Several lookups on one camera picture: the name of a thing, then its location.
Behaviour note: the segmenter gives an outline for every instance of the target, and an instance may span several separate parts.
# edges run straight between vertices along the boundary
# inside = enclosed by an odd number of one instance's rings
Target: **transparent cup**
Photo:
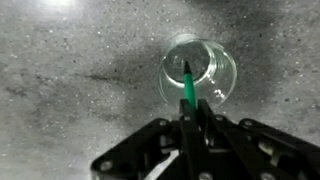
[[[193,34],[171,38],[162,51],[158,89],[170,105],[184,99],[183,68],[188,61],[193,74],[197,99],[206,99],[212,108],[231,94],[237,79],[232,56],[220,44]]]

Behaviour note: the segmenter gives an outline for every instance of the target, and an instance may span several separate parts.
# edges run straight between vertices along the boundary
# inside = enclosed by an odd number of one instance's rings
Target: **clear glass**
[[[212,108],[221,105],[236,84],[235,62],[220,44],[192,34],[171,38],[163,49],[158,74],[162,98],[173,106],[184,98],[185,61],[191,67],[197,99],[206,99]]]

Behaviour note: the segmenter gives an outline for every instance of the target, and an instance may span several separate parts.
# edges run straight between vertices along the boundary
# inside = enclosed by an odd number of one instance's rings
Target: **gray speckled countertop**
[[[180,33],[236,60],[217,112],[320,145],[319,0],[1,0],[0,179],[88,179],[98,155],[176,114],[155,76]]]

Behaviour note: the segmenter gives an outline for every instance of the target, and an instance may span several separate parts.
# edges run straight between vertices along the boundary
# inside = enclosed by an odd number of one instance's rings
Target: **glass cup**
[[[184,99],[183,69],[191,67],[197,99],[206,99],[212,108],[230,95],[237,79],[237,69],[223,46],[193,34],[171,38],[162,51],[158,89],[170,105],[179,106]]]

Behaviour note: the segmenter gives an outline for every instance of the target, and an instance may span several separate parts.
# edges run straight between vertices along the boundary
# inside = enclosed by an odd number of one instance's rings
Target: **green object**
[[[194,109],[197,109],[196,95],[195,95],[194,84],[193,84],[193,77],[192,77],[192,72],[191,72],[188,61],[185,62],[185,66],[184,66],[183,82],[184,82],[185,98],[188,100],[189,104]]]

